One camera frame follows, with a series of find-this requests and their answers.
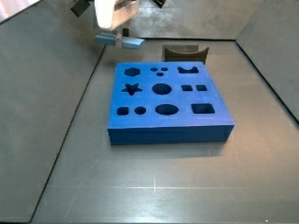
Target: dark shape piece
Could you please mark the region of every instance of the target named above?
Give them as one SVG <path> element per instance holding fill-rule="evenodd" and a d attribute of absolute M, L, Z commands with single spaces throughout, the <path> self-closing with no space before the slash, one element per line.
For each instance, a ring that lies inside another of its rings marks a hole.
<path fill-rule="evenodd" d="M 148 1 L 152 3 L 152 5 L 155 5 L 160 9 L 164 7 L 166 0 L 148 0 Z"/>
<path fill-rule="evenodd" d="M 178 67 L 179 73 L 180 74 L 198 74 L 199 73 L 199 69 L 196 66 L 192 67 L 192 69 L 184 69 L 180 66 Z"/>
<path fill-rule="evenodd" d="M 198 45 L 164 45 L 163 61 L 200 61 L 206 64 L 210 48 L 199 51 Z"/>
<path fill-rule="evenodd" d="M 134 95 L 136 92 L 142 92 L 143 89 L 138 87 L 139 83 L 130 85 L 126 84 L 126 88 L 122 90 L 122 92 L 128 92 L 130 95 Z"/>
<path fill-rule="evenodd" d="M 131 76 L 131 77 L 135 77 L 140 74 L 140 69 L 139 68 L 135 68 L 135 67 L 130 67 L 127 70 L 126 70 L 126 75 Z"/>
<path fill-rule="evenodd" d="M 79 0 L 71 7 L 71 11 L 79 17 L 90 7 L 90 0 Z"/>

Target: star-shaped hole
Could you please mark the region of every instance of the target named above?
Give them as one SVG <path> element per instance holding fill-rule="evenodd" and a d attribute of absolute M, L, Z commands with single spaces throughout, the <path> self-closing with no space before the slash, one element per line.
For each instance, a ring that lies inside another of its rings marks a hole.
<path fill-rule="evenodd" d="M 126 84 L 126 88 L 122 90 L 122 92 L 128 92 L 130 95 L 134 95 L 136 92 L 142 92 L 143 89 L 138 87 L 139 83 L 131 85 Z"/>

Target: shape sorting board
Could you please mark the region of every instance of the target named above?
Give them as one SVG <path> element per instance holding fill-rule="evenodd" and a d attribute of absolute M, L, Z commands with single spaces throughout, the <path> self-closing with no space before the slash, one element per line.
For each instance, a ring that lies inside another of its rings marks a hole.
<path fill-rule="evenodd" d="M 227 141 L 234 126 L 202 62 L 116 64 L 111 144 Z"/>

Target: metal panel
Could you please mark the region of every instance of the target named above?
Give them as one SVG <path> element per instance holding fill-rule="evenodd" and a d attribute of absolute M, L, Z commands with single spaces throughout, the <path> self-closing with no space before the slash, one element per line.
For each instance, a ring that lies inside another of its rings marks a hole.
<path fill-rule="evenodd" d="M 236 39 L 263 0 L 168 0 L 162 9 L 143 0 L 131 22 L 140 38 Z"/>
<path fill-rule="evenodd" d="M 236 122 L 232 135 L 226 143 L 111 146 L 116 63 L 159 61 L 163 46 L 175 44 L 210 47 L 206 66 Z M 140 51 L 108 47 L 32 223 L 298 222 L 298 136 L 235 42 L 151 40 Z"/>
<path fill-rule="evenodd" d="M 299 121 L 299 2 L 266 0 L 238 43 Z"/>
<path fill-rule="evenodd" d="M 0 221 L 29 221 L 103 46 L 92 9 L 44 0 L 0 26 Z"/>

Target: square hole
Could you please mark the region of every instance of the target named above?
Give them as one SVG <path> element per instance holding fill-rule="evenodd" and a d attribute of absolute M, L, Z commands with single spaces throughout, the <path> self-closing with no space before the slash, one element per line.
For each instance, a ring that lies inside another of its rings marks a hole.
<path fill-rule="evenodd" d="M 207 87 L 204 85 L 196 85 L 198 91 L 207 91 Z"/>
<path fill-rule="evenodd" d="M 182 91 L 192 91 L 191 85 L 182 85 Z"/>
<path fill-rule="evenodd" d="M 210 103 L 195 103 L 191 105 L 191 110 L 194 114 L 214 114 L 215 109 Z"/>
<path fill-rule="evenodd" d="M 127 116 L 128 115 L 128 107 L 122 107 L 116 109 L 116 114 L 119 116 Z"/>

